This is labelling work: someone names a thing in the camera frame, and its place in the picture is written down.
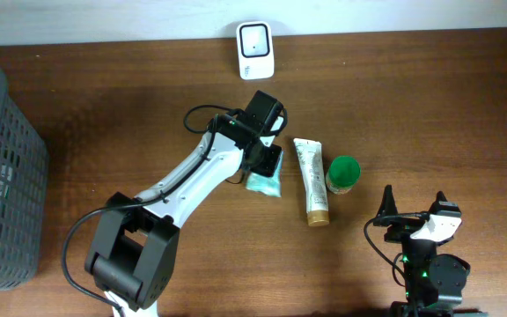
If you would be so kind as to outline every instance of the green can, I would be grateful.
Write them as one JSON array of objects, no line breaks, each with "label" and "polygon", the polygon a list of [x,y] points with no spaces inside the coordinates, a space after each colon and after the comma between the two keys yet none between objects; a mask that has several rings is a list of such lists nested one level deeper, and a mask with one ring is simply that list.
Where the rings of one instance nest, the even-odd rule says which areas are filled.
[{"label": "green can", "polygon": [[350,156],[334,159],[326,173],[326,186],[334,194],[348,193],[359,180],[361,167],[357,160]]}]

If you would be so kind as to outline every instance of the laundry basket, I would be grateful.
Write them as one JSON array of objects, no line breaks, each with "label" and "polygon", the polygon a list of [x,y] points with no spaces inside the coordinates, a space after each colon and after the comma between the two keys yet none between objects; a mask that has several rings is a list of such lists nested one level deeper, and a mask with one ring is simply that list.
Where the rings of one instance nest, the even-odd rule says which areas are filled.
[{"label": "laundry basket", "polygon": [[33,278],[48,180],[48,152],[7,94],[0,69],[0,291]]}]

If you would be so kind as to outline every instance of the tube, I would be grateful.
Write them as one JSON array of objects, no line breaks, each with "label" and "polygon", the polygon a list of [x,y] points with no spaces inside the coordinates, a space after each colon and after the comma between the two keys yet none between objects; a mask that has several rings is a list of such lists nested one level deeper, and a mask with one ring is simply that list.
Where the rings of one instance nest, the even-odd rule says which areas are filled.
[{"label": "tube", "polygon": [[322,144],[320,142],[295,138],[300,171],[306,190],[306,216],[309,226],[330,223],[327,207],[324,167],[322,166]]}]

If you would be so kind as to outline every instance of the wood grain surface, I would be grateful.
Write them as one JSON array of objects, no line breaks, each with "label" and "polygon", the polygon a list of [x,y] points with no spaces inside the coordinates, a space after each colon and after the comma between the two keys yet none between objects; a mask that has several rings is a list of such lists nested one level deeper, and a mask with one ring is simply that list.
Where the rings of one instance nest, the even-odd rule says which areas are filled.
[{"label": "wood grain surface", "polygon": [[[272,78],[239,78],[234,40],[2,47],[9,94],[51,154],[38,275],[0,292],[0,316],[110,316],[64,280],[60,250],[81,215],[116,191],[135,195],[199,142],[182,125],[199,104],[245,107],[260,89],[289,110],[282,198],[221,184],[182,228],[165,316],[380,315],[404,291],[363,224],[393,185],[400,212],[438,190],[463,225],[439,253],[472,265],[463,308],[507,316],[507,29],[274,38]],[[203,124],[212,113],[198,114]],[[325,170],[354,156],[361,180],[328,195],[332,222],[311,228],[291,139],[323,144]],[[73,276],[97,220],[72,241]],[[388,256],[400,246],[380,242]]]}]

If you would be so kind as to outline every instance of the white background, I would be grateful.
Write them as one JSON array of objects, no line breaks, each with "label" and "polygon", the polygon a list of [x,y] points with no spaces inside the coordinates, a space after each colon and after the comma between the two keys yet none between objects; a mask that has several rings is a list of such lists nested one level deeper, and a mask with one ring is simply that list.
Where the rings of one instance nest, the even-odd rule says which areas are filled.
[{"label": "white background", "polygon": [[507,0],[0,0],[0,45],[507,26]]}]

